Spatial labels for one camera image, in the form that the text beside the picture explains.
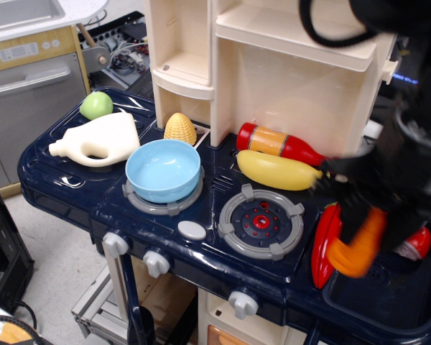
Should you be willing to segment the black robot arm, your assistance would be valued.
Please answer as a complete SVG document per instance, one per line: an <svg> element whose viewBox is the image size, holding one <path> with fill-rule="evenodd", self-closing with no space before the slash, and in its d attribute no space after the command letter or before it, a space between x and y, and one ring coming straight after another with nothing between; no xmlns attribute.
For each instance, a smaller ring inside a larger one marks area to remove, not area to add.
<svg viewBox="0 0 431 345"><path fill-rule="evenodd" d="M384 33L406 37L413 47L401 72L414 83L396 82L391 112L373 147L358 157L326 160L324 170L348 182L320 185L342 206L344 243L356 237L370 208L386 212L386 252L431 220L431 1L352 1L350 7L364 29L339 38L315 29L310 1L299 3L299 14L310 38L326 47L351 47Z"/></svg>

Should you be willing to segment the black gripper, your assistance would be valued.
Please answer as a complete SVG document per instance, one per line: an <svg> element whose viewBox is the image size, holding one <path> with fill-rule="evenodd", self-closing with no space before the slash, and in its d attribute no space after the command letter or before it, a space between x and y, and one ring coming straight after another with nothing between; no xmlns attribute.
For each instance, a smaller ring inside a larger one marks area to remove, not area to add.
<svg viewBox="0 0 431 345"><path fill-rule="evenodd" d="M370 204L400 208L388 212L382 253L396 249L431 218L431 120L387 119L367 153L326 160L321 168L330 177L315 189L340 199L344 244L363 225Z"/></svg>

